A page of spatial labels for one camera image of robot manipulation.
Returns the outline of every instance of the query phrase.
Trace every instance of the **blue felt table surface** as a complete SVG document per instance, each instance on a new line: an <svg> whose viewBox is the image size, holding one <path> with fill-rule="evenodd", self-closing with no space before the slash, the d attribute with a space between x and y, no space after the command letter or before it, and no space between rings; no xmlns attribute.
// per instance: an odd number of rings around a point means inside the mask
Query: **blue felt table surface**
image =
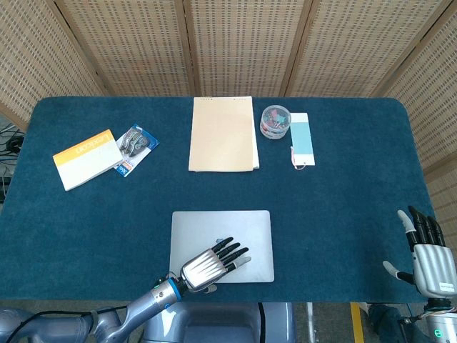
<svg viewBox="0 0 457 343"><path fill-rule="evenodd" d="M316 166L291 165L291 134L258 130L279 104L308 112ZM266 209L275 281L221 284L196 301L412 302L396 210L432 214L406 110L394 99L254 98L260 169L188 171L193 99L56 97L36 106L0 216L0 298L134 299L168 271L171 214ZM52 156L133 123L160 145L126 178L115 170L65 192Z"/></svg>

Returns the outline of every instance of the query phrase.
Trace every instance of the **beige notepad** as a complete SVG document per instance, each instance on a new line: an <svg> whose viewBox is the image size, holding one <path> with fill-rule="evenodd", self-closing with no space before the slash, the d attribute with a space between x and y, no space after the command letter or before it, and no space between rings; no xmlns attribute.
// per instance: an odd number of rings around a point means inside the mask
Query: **beige notepad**
<svg viewBox="0 0 457 343"><path fill-rule="evenodd" d="M247 172L258 168L252 98L195 98L189 170Z"/></svg>

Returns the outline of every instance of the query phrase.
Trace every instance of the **label sticker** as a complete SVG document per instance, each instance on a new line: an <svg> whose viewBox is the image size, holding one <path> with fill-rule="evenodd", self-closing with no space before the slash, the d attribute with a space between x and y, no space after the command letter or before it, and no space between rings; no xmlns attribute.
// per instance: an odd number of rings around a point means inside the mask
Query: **label sticker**
<svg viewBox="0 0 457 343"><path fill-rule="evenodd" d="M454 285L453 284L447 284L445 282L440 282L440 290L443 292L454 292Z"/></svg>

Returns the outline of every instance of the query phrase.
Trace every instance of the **silver laptop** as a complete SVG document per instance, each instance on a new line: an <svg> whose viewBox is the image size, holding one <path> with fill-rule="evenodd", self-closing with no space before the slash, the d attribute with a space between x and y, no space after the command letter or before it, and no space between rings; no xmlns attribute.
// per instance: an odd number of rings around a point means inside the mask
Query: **silver laptop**
<svg viewBox="0 0 457 343"><path fill-rule="evenodd" d="M181 267L219 239L248 247L243 256L252 260L220 279L219 283L274 281L271 223L268 211L174 212L171 223L170 270Z"/></svg>

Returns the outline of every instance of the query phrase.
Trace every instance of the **color swatch card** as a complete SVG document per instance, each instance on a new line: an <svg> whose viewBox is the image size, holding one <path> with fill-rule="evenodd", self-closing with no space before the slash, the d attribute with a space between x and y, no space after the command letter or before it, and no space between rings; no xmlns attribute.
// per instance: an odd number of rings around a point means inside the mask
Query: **color swatch card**
<svg viewBox="0 0 457 343"><path fill-rule="evenodd" d="M194 98L189 171L247 172L258 168L250 96Z"/></svg>
<svg viewBox="0 0 457 343"><path fill-rule="evenodd" d="M54 155L53 159L66 191L123 161L110 130Z"/></svg>
<svg viewBox="0 0 457 343"><path fill-rule="evenodd" d="M307 113L291 113L293 158L296 166L314 166L313 142Z"/></svg>

